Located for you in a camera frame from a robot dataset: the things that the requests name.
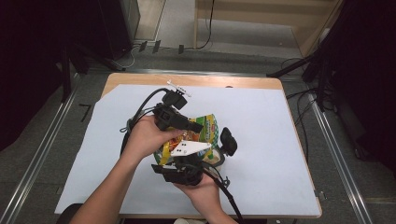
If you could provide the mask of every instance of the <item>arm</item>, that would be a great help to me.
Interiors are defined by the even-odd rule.
[[[197,186],[175,184],[191,200],[195,209],[210,223],[236,223],[221,208],[219,187],[208,175]]]
[[[161,132],[152,116],[139,120],[132,129],[120,159],[78,209],[71,223],[115,223],[137,165],[164,142],[181,134],[181,130]]]

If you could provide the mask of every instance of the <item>right hand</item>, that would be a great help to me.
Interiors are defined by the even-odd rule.
[[[143,160],[155,152],[164,142],[183,133],[184,131],[177,129],[164,132],[160,131],[155,124],[154,116],[144,116],[132,129],[121,156],[127,157],[129,161],[131,158]]]
[[[203,174],[203,178],[197,186],[174,185],[190,198],[195,209],[209,223],[236,223],[222,210],[219,187],[208,175]]]

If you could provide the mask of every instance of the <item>white paper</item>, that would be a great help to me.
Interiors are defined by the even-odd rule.
[[[127,119],[162,86],[119,85],[95,106],[83,144],[67,179],[59,214],[84,203],[118,157]],[[214,114],[219,130],[228,127],[238,144],[221,174],[243,215],[319,217],[321,211],[283,91],[185,87],[192,94],[180,113],[189,118]],[[161,102],[163,93],[146,107]],[[197,215],[190,200],[152,171],[152,156],[138,166],[121,214]],[[235,214],[224,194],[221,203]]]

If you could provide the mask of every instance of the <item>snack bag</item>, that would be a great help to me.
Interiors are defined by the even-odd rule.
[[[162,147],[154,152],[154,158],[159,165],[165,165],[173,161],[173,158],[171,157],[171,151],[177,147],[181,140],[206,142],[212,144],[211,148],[197,152],[197,154],[201,160],[207,161],[214,159],[212,148],[215,148],[218,145],[219,140],[219,128],[215,116],[211,114],[196,119],[190,119],[190,121],[197,122],[203,125],[204,128],[200,133],[187,131],[183,135],[180,135],[164,143]]]

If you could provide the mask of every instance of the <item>table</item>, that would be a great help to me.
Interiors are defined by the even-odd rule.
[[[290,26],[300,52],[305,57],[313,52],[323,31],[332,26],[342,2],[342,0],[216,0],[213,20]],[[195,48],[198,19],[209,19],[211,7],[210,0],[195,0],[193,39]]]
[[[166,87],[164,83],[169,79],[192,94],[180,113],[191,118],[213,112],[219,129],[226,125],[238,142],[238,150],[226,158],[220,172],[231,180],[228,190],[244,218],[321,216],[278,79],[166,74],[110,75],[55,213],[62,213],[71,203],[85,202],[120,155],[123,134],[119,129],[143,100],[152,91]],[[159,103],[161,98],[154,96],[148,106]],[[236,116],[241,111],[246,115]],[[153,173],[153,163],[154,158],[147,157],[138,166],[120,216],[201,217],[181,191]],[[234,216],[225,195],[221,193],[220,198],[225,212]]]

